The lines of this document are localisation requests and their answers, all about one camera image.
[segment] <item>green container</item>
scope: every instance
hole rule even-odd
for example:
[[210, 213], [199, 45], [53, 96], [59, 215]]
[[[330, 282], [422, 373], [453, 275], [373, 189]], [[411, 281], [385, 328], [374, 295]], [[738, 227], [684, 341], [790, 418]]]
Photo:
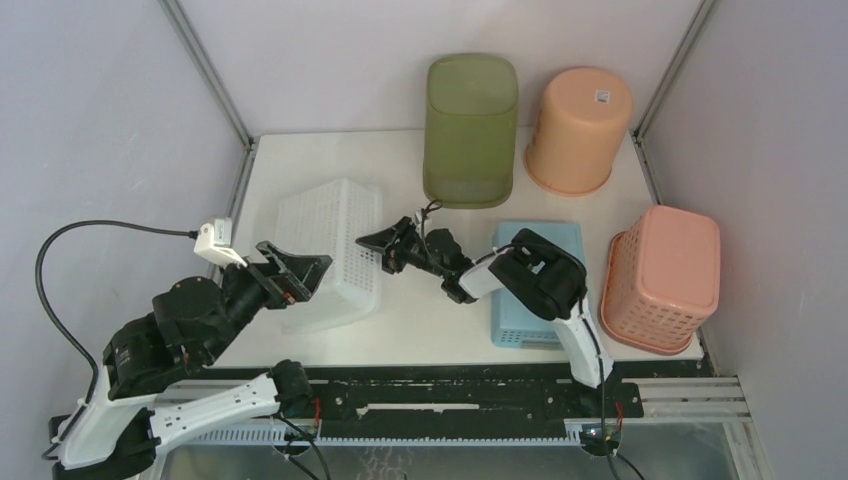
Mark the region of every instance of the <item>green container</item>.
[[518, 78], [493, 55], [451, 55], [430, 66], [424, 193], [449, 208], [500, 205], [512, 192]]

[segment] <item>barcode sticker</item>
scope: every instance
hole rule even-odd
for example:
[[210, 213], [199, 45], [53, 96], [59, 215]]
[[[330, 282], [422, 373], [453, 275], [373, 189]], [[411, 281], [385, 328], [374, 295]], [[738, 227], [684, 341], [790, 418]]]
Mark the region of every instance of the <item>barcode sticker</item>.
[[595, 90], [595, 101], [598, 103], [609, 103], [609, 90]]

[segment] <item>red wire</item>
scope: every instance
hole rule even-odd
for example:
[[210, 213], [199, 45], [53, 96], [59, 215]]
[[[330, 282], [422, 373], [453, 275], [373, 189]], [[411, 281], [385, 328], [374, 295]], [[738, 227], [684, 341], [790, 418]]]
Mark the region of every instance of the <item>red wire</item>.
[[319, 422], [321, 421], [321, 399], [315, 397], [315, 428], [318, 428]]
[[615, 402], [615, 409], [618, 411], [616, 424], [618, 425], [618, 431], [620, 432], [624, 428], [624, 404], [621, 402]]

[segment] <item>white table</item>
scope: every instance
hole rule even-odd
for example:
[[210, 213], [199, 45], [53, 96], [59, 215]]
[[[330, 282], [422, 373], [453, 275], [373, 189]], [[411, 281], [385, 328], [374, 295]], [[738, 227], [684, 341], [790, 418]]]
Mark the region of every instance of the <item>white table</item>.
[[[600, 191], [564, 198], [545, 192], [528, 177], [522, 154], [531, 133], [519, 129], [514, 189], [506, 203], [484, 210], [443, 209], [433, 214], [431, 228], [449, 228], [466, 255], [476, 258], [490, 251], [500, 221], [579, 223], [597, 307], [612, 237], [629, 228], [652, 205], [633, 144], [629, 137], [624, 139], [612, 175]], [[340, 177], [380, 186], [385, 226], [411, 215], [427, 204], [421, 186], [423, 150], [422, 130], [262, 137], [234, 239], [236, 250], [261, 258], [253, 245], [260, 240], [273, 241], [278, 201]], [[563, 351], [494, 346], [488, 299], [457, 305], [439, 288], [440, 279], [412, 267], [398, 275], [381, 276], [381, 280], [380, 306], [369, 317], [316, 333], [283, 334], [275, 325], [275, 313], [263, 311], [216, 366], [267, 366], [285, 358], [307, 366], [567, 361]], [[664, 357], [622, 345], [602, 331], [601, 335], [616, 361], [703, 357], [697, 339], [683, 353]]]

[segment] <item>white slotted basket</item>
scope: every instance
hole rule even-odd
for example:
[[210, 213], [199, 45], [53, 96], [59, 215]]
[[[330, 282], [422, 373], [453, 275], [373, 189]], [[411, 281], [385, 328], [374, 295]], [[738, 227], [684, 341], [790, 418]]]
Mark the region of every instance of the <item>white slotted basket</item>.
[[280, 312], [284, 330], [314, 332], [355, 322], [377, 307], [380, 259], [356, 245], [380, 228], [377, 187], [339, 179], [284, 198], [274, 244], [295, 255], [330, 255], [333, 264], [312, 300]]

